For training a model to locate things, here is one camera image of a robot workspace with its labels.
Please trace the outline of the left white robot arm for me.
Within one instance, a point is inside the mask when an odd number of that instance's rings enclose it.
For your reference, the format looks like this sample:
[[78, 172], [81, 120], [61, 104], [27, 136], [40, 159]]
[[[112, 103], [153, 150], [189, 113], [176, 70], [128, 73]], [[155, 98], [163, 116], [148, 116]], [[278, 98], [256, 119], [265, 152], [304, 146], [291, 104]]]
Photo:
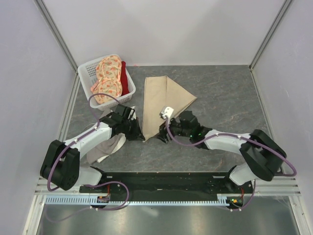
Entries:
[[96, 192], [105, 191], [108, 184], [102, 173], [92, 167], [80, 167], [80, 161], [97, 145], [119, 134], [124, 134], [129, 141], [145, 140], [135, 109], [122, 104], [80, 135], [51, 142], [40, 170], [40, 176], [47, 179], [48, 191], [81, 185], [90, 185]]

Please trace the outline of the beige cloth napkin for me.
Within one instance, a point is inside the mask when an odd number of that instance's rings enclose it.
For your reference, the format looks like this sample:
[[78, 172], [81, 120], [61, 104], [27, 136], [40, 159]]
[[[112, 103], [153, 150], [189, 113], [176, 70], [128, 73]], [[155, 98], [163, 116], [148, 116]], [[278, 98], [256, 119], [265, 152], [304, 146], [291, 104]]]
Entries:
[[144, 84], [144, 106], [142, 133], [145, 140], [159, 133], [164, 123], [160, 113], [165, 107], [174, 109], [172, 117], [177, 117], [197, 99], [168, 76], [147, 77]]

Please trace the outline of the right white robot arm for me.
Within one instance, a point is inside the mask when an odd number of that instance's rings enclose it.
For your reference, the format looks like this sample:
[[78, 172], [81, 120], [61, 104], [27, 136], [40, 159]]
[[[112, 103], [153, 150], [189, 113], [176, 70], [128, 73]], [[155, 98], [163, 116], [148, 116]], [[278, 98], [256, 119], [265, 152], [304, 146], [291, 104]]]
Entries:
[[189, 139], [189, 145], [206, 150], [223, 150], [241, 155], [245, 160], [228, 172], [224, 187], [234, 193], [243, 184], [254, 179], [271, 181], [286, 153], [265, 132], [255, 129], [252, 133], [232, 134], [200, 125], [191, 111], [184, 111], [178, 119], [166, 120], [156, 137], [167, 143], [176, 136]]

